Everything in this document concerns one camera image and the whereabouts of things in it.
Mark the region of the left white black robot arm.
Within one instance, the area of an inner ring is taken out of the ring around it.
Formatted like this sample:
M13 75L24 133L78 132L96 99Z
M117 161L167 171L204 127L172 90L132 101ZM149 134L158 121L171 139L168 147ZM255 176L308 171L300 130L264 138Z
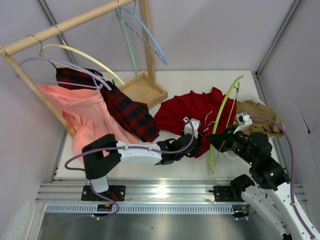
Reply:
M107 174L120 163L169 165L183 157L196 157L202 146L201 134L182 133L153 144L131 144L107 134L82 148L85 177L97 193L109 190Z

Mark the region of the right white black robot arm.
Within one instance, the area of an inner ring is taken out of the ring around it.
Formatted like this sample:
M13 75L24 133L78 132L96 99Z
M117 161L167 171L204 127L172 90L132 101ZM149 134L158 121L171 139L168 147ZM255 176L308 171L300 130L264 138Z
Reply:
M292 181L284 168L272 158L268 136L254 132L245 136L235 126L206 136L220 153L232 151L250 165L250 175L242 174L230 182L234 198L247 202L281 240L318 240L314 227L298 202Z

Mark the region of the lime green hanger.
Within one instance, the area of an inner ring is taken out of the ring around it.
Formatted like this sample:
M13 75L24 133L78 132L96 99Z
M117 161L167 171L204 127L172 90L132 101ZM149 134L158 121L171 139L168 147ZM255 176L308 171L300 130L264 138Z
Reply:
M240 90L240 83L239 81L244 77L244 75L240 75L238 76L234 81L233 83L231 84L230 88L228 89L227 93L225 94L223 100L222 100L222 103L220 105L220 108L218 110L218 113L217 113L217 116L216 116L216 119L215 121L213 121L213 130L212 130L212 134L216 134L217 133L217 128L219 126L219 122L220 122L220 118L222 116L222 113L223 113L223 110L225 108L225 105L227 103L227 100L229 99L230 97L230 94L232 92L233 89L235 89L235 96L234 96L234 99L233 99L233 102L232 102L232 105L231 105L231 109L230 109L230 113L229 113L229 116L228 116L228 120L227 120L227 123L226 123L226 126L225 128L228 127L228 123L231 119L231 115L232 115L232 112L233 112L233 109L236 105L236 102L238 100L238 96L239 96L239 90ZM218 159L219 159L219 155L220 153L218 152L217 153L217 156L216 158L214 158L213 156L213 146L210 145L210 148L209 148L209 170L211 172L212 175L214 175L214 168L215 166L217 165L218 163Z

